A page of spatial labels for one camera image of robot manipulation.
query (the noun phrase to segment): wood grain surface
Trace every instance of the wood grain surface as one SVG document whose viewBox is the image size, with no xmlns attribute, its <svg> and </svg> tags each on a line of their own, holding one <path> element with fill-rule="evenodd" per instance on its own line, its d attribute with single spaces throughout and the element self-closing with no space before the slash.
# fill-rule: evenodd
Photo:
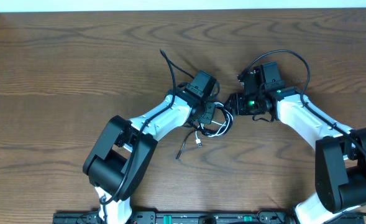
<svg viewBox="0 0 366 224">
<path fill-rule="evenodd" d="M 141 115 L 172 87 L 159 49 L 216 77 L 221 101 L 243 90 L 236 75 L 253 59 L 294 50 L 311 66 L 311 100 L 366 127 L 366 9 L 1 14 L 0 223 L 50 223 L 54 212 L 98 208 L 83 162 L 111 117 Z M 303 87 L 299 60 L 262 62 L 272 60 L 289 86 Z M 190 138 L 176 161 L 188 131 L 159 142 L 133 207 L 290 208 L 315 191 L 314 152 L 282 123 L 238 117 L 226 136 L 201 138 L 200 149 Z"/>
</svg>

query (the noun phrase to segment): black plastic housing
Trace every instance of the black plastic housing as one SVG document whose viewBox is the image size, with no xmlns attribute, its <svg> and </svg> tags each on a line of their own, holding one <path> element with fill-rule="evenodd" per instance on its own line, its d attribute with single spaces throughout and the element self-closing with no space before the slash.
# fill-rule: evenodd
<svg viewBox="0 0 366 224">
<path fill-rule="evenodd" d="M 216 79 L 200 70 L 194 80 L 186 86 L 185 91 L 205 100 L 213 92 L 214 84 L 216 84 Z"/>
<path fill-rule="evenodd" d="M 113 151 L 112 147 L 126 134 L 131 135 L 132 129 L 134 128 L 131 128 L 130 122 L 120 116 L 109 120 L 83 165 L 83 172 L 89 176 L 91 185 L 101 187 L 111 195 L 117 191 L 125 175 L 128 160 Z M 129 176 L 118 199 L 126 200 L 139 186 L 158 141 L 154 140 L 150 134 L 145 134 L 138 144 Z"/>
<path fill-rule="evenodd" d="M 366 151 L 366 128 L 352 130 L 351 135 L 358 139 Z M 316 141 L 315 187 L 324 207 L 337 213 L 349 207 L 366 204 L 366 159 L 344 136 L 326 137 Z M 345 168 L 343 155 L 354 151 L 358 163 Z"/>
<path fill-rule="evenodd" d="M 280 90 L 285 87 L 285 82 L 281 79 L 280 71 L 276 62 L 265 63 L 254 68 L 258 76 L 259 83 L 264 83 L 266 93 Z"/>
</svg>

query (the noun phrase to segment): usb connector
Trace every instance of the usb connector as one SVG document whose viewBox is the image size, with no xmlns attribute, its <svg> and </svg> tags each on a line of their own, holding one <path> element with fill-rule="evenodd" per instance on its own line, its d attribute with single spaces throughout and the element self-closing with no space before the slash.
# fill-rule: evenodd
<svg viewBox="0 0 366 224">
<path fill-rule="evenodd" d="M 202 147 L 202 143 L 201 143 L 200 139 L 196 139 L 195 142 L 198 147 Z"/>
</svg>

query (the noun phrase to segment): cable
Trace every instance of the cable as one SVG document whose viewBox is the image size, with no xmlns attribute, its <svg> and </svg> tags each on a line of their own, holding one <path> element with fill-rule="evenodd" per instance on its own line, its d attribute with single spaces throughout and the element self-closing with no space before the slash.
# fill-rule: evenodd
<svg viewBox="0 0 366 224">
<path fill-rule="evenodd" d="M 103 195 L 100 200 L 102 201 L 105 201 L 107 199 L 107 197 L 105 195 Z M 104 216 L 103 216 L 103 219 L 104 219 L 104 223 L 105 224 L 108 224 L 108 214 L 107 214 L 107 208 L 105 205 L 101 205 L 103 206 L 103 211 L 104 211 Z"/>
<path fill-rule="evenodd" d="M 267 120 L 267 119 L 265 119 L 265 118 L 257 118 L 257 119 L 256 119 L 256 116 L 257 116 L 257 115 L 258 115 L 258 114 L 253 115 L 253 116 L 252 116 L 252 120 L 254 120 L 254 121 L 266 121 L 266 122 L 270 122 L 270 123 L 274 122 L 274 116 L 273 116 L 273 115 L 271 115 L 271 119 L 270 119 L 270 120 Z"/>
<path fill-rule="evenodd" d="M 169 108 L 171 108 L 172 105 L 175 102 L 175 97 L 176 97 L 176 78 L 175 78 L 175 73 L 174 73 L 173 68 L 172 68 L 172 63 L 171 63 L 171 61 L 169 61 L 168 57 L 166 56 L 166 53 L 162 49 L 160 49 L 159 51 L 160 51 L 161 55 L 165 58 L 168 66 L 169 66 L 169 69 L 170 69 L 170 74 L 172 76 L 172 81 L 173 81 L 173 96 L 172 96 L 172 101 L 164 109 L 158 111 L 158 113 L 155 113 L 149 119 L 146 119 L 144 121 L 143 125 L 140 128 L 139 133 L 137 134 L 137 138 L 136 138 L 135 143 L 134 143 L 134 146 L 132 148 L 132 153 L 130 154 L 129 162 L 127 163 L 125 175 L 123 176 L 123 179 L 122 179 L 121 183 L 119 184 L 118 189 L 116 190 L 116 192 L 114 193 L 114 195 L 112 195 L 111 198 L 108 201 L 102 202 L 102 200 L 100 200 L 100 204 L 101 205 L 108 205 L 109 203 L 111 203 L 119 195 L 119 192 L 122 190 L 122 187 L 125 184 L 125 182 L 127 180 L 127 177 L 129 176 L 129 172 L 130 172 L 130 169 L 131 169 L 132 164 L 133 164 L 134 156 L 135 156 L 135 153 L 137 151 L 137 147 L 139 146 L 138 142 L 140 142 L 140 139 L 141 139 L 141 136 L 142 136 L 142 133 L 143 133 L 145 127 L 147 127 L 147 125 L 151 122 L 151 120 L 153 120 L 158 115 L 162 114 L 163 112 L 165 112 L 166 110 L 168 110 Z"/>
<path fill-rule="evenodd" d="M 185 136 L 184 141 L 183 141 L 183 144 L 181 145 L 180 150 L 177 152 L 176 159 L 179 159 L 179 158 L 180 158 L 181 153 L 182 153 L 182 152 L 183 152 L 183 150 L 185 149 L 185 144 L 186 144 L 186 142 L 187 142 L 188 137 L 189 137 L 192 133 L 196 133 L 196 132 L 197 132 L 197 130 L 196 130 L 196 129 L 194 129 L 194 130 L 190 131 L 190 132 L 187 134 L 187 136 Z"/>
<path fill-rule="evenodd" d="M 193 127 L 195 129 L 197 129 L 198 131 L 201 131 L 201 133 L 207 137 L 220 137 L 220 136 L 223 136 L 225 135 L 228 130 L 230 130 L 233 122 L 234 122 L 234 117 L 232 116 L 232 114 L 225 109 L 224 105 L 220 102 L 215 102 L 214 103 L 216 108 L 221 110 L 226 121 L 223 123 L 223 124 L 219 124 L 217 122 L 214 122 L 214 123 L 217 123 L 218 125 L 221 125 L 220 128 L 215 131 L 215 130 L 212 130 L 212 129 L 208 129 L 208 128 L 205 128 L 204 124 L 203 123 L 200 123 L 198 127 L 194 126 Z"/>
<path fill-rule="evenodd" d="M 183 69 L 181 69 L 179 66 L 175 65 L 171 60 L 169 60 L 170 64 L 175 67 L 177 70 L 183 72 L 184 74 L 188 75 L 189 77 L 191 77 L 192 79 L 194 79 L 194 76 L 192 76 L 190 73 L 184 71 Z"/>
<path fill-rule="evenodd" d="M 331 123 L 330 121 L 328 121 L 326 118 L 322 117 L 320 114 L 318 114 L 317 112 L 315 112 L 309 105 L 309 102 L 305 102 L 304 100 L 304 92 L 307 89 L 308 83 L 310 81 L 311 78 L 311 73 L 309 70 L 309 65 L 306 62 L 306 60 L 301 57 L 300 55 L 298 55 L 296 52 L 293 52 L 291 50 L 273 50 L 271 52 L 267 52 L 263 55 L 261 55 L 260 57 L 258 57 L 256 60 L 254 60 L 247 68 L 245 68 L 241 74 L 245 74 L 248 71 L 250 71 L 250 68 L 253 66 L 253 64 L 255 64 L 256 62 L 258 62 L 261 58 L 264 58 L 267 55 L 270 54 L 274 54 L 274 53 L 280 53 L 280 52 L 285 52 L 285 53 L 289 53 L 289 54 L 293 54 L 294 56 L 296 56 L 298 59 L 300 59 L 304 65 L 306 66 L 307 69 L 307 80 L 306 83 L 304 84 L 304 88 L 300 93 L 300 101 L 301 103 L 304 105 L 304 107 L 310 111 L 312 114 L 314 114 L 315 116 L 317 116 L 319 119 L 321 119 L 322 121 L 324 121 L 327 125 L 329 125 L 331 127 L 331 129 L 335 129 L 336 131 L 338 131 L 339 133 L 341 133 L 344 137 L 346 137 L 348 140 L 350 140 L 350 142 L 365 156 L 366 158 L 366 151 L 363 149 L 363 147 L 356 141 L 354 140 L 349 134 L 347 134 L 346 132 L 344 132 L 342 129 L 340 129 L 339 127 L 337 127 L 337 123 Z M 353 213 L 353 214 L 357 214 L 357 215 L 362 215 L 362 216 L 366 216 L 366 213 L 364 212 L 346 212 L 346 213 Z"/>
<path fill-rule="evenodd" d="M 218 125 L 221 125 L 221 126 L 225 126 L 225 124 L 220 124 L 220 123 L 215 122 L 215 121 L 212 121 L 212 123 L 215 123 L 215 124 L 218 124 Z"/>
</svg>

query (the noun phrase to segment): black motor joint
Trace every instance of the black motor joint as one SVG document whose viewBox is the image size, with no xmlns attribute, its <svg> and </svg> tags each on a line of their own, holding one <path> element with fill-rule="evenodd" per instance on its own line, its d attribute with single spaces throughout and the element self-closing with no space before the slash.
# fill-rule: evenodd
<svg viewBox="0 0 366 224">
<path fill-rule="evenodd" d="M 210 74 L 200 70 L 191 83 L 182 83 L 176 96 L 185 100 L 191 107 L 191 114 L 188 123 L 204 123 L 210 124 L 215 110 L 215 104 L 211 102 L 220 92 L 220 86 L 217 80 Z"/>
<path fill-rule="evenodd" d="M 243 93 L 232 93 L 225 103 L 234 116 L 271 113 L 276 116 L 276 101 L 272 93 L 285 88 L 276 62 L 254 67 L 253 72 L 245 69 L 237 76 L 244 86 Z"/>
</svg>

